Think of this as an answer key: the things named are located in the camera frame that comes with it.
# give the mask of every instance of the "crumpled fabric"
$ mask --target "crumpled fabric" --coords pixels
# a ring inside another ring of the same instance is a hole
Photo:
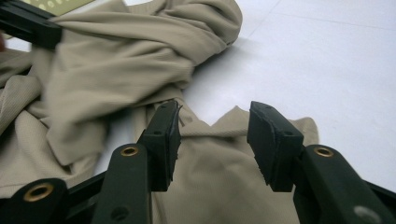
[[[263,183],[248,112],[236,107],[209,126],[181,93],[195,66],[238,37],[235,1],[118,0],[53,21],[64,28],[55,51],[0,57],[0,197],[39,178],[75,186],[92,176],[108,115],[131,107],[137,140],[158,105],[177,100],[182,144],[170,189],[153,194],[154,223],[298,222],[291,194]],[[306,145],[318,142],[312,119],[293,124]]]

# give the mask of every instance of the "garment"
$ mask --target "garment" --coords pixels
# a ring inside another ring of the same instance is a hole
[[[87,179],[106,116],[131,107],[137,140],[155,108],[177,100],[182,144],[170,189],[153,194],[154,223],[298,222],[291,194],[263,183],[246,142],[248,112],[236,107],[209,126],[183,101],[194,67],[237,38],[235,1],[111,1],[53,21],[64,28],[55,51],[8,51],[0,62],[0,197],[39,178],[68,187]],[[312,119],[293,124],[306,145],[318,142]]]

